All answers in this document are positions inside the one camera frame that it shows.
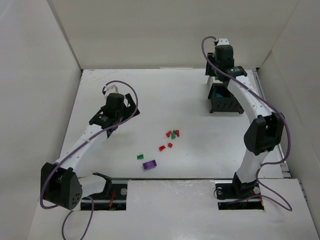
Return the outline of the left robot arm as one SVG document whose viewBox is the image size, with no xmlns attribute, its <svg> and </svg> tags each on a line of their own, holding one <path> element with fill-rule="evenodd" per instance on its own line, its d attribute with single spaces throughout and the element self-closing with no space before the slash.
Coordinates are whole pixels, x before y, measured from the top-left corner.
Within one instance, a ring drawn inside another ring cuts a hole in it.
<svg viewBox="0 0 320 240">
<path fill-rule="evenodd" d="M 94 151 L 123 123 L 139 115 L 136 102 L 128 93 L 110 93 L 105 105 L 91 118 L 82 136 L 72 148 L 54 163 L 45 163 L 40 173 L 40 205 L 76 209 L 83 198 L 108 196 L 112 179 L 94 172 L 80 176 L 81 168 L 92 158 Z"/>
</svg>

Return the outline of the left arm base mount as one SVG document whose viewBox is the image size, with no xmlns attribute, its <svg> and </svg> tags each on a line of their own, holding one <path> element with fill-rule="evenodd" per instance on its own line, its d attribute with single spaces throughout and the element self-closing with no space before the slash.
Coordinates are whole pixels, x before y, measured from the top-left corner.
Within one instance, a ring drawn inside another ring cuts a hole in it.
<svg viewBox="0 0 320 240">
<path fill-rule="evenodd" d="M 127 208 L 128 182 L 112 179 L 101 173 L 93 173 L 79 179 L 82 188 L 77 210 L 125 211 Z"/>
</svg>

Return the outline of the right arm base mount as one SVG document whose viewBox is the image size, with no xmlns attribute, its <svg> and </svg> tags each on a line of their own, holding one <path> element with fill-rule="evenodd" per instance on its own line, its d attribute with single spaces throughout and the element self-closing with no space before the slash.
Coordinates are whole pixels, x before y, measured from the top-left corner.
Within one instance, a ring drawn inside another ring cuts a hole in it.
<svg viewBox="0 0 320 240">
<path fill-rule="evenodd" d="M 260 188 L 256 180 L 241 183 L 236 174 L 232 182 L 215 183 L 214 197 L 219 210 L 264 210 Z"/>
</svg>

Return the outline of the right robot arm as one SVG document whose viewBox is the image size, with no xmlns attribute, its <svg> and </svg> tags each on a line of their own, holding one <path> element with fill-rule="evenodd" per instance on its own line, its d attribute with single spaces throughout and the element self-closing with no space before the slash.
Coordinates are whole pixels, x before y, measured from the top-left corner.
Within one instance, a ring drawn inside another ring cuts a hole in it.
<svg viewBox="0 0 320 240">
<path fill-rule="evenodd" d="M 211 67 L 206 73 L 218 78 L 246 113 L 250 126 L 244 134 L 245 154 L 231 183 L 216 184 L 219 200 L 245 199 L 257 183 L 257 171 L 269 152 L 273 151 L 282 137 L 284 121 L 279 113 L 261 101 L 252 87 L 247 72 L 234 64 L 233 47 L 229 44 L 215 46 L 207 55 Z"/>
</svg>

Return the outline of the cyan long lego brick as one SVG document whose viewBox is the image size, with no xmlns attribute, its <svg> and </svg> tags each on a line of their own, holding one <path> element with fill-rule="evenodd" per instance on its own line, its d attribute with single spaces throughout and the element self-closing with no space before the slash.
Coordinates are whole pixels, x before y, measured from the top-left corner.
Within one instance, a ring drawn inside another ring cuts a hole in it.
<svg viewBox="0 0 320 240">
<path fill-rule="evenodd" d="M 223 98 L 223 96 L 221 95 L 221 94 L 219 94 L 219 93 L 216 93 L 216 95 L 215 95 L 217 98 Z"/>
</svg>

